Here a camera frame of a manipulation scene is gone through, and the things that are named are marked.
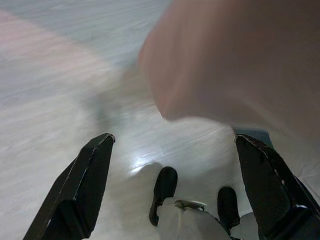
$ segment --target white tiled floor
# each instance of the white tiled floor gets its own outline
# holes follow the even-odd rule
[[[103,132],[116,144],[92,240],[158,239],[148,212],[167,165],[178,171],[177,195],[216,213],[218,189],[231,185],[239,210],[248,211],[231,129],[202,119],[166,122],[135,67],[167,4],[0,2],[0,239],[23,238],[56,177]],[[317,161],[297,164],[289,144],[275,137],[275,145],[317,185],[318,175],[307,169],[318,169]]]

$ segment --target black plastic part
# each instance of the black plastic part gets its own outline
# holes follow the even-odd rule
[[[178,174],[174,168],[170,166],[162,168],[154,185],[153,200],[149,212],[149,220],[153,226],[158,225],[158,207],[163,204],[166,198],[171,198],[175,195],[177,182]]]
[[[267,240],[320,239],[320,208],[271,147],[237,135],[245,191]]]
[[[89,141],[56,179],[23,240],[81,240],[94,230],[115,138]]]
[[[237,194],[233,188],[228,186],[221,188],[218,193],[217,203],[219,221],[227,232],[240,224]]]

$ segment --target black shoe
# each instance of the black shoe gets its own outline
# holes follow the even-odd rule
[[[237,195],[233,188],[224,186],[218,193],[218,215],[221,225],[230,229],[240,224]]]
[[[149,212],[149,220],[153,226],[158,225],[158,207],[163,204],[166,198],[171,198],[175,195],[177,182],[178,174],[174,168],[170,166],[162,168],[154,185],[153,201]]]

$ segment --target glossy floor surface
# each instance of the glossy floor surface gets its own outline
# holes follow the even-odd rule
[[[156,240],[148,221],[162,166],[179,174],[176,195],[217,212],[221,186],[250,210],[233,132],[203,119],[167,122],[135,60],[167,0],[0,2],[0,239],[23,238],[52,183],[80,148],[115,135],[92,240]],[[274,133],[291,169],[320,192],[320,166]]]

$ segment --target floor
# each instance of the floor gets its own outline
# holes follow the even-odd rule
[[[91,138],[115,135],[92,240],[157,240],[148,222],[163,166],[176,195],[217,213],[221,186],[250,211],[230,127],[167,122],[136,67],[144,38],[168,0],[0,2],[0,239],[21,240],[61,171]],[[293,172],[320,193],[320,165],[276,132]]]

